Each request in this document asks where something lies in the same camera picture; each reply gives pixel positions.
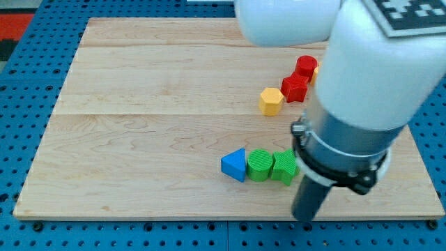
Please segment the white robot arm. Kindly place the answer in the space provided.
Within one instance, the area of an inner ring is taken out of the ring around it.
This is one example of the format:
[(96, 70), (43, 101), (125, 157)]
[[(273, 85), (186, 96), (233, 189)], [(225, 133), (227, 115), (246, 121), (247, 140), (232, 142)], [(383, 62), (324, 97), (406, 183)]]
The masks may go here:
[(445, 75), (444, 1), (236, 1), (259, 47), (327, 41), (305, 113), (291, 126), (301, 195), (367, 194), (392, 144)]

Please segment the yellow block behind arm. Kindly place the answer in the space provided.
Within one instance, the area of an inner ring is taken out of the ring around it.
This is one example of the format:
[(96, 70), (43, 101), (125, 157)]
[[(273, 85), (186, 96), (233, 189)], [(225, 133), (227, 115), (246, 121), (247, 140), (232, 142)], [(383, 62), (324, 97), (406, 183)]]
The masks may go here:
[(320, 66), (321, 66), (321, 62), (319, 62), (317, 67), (315, 67), (315, 69), (313, 70), (312, 78), (311, 78), (311, 81), (309, 82), (309, 84), (311, 86), (314, 86), (316, 83)]

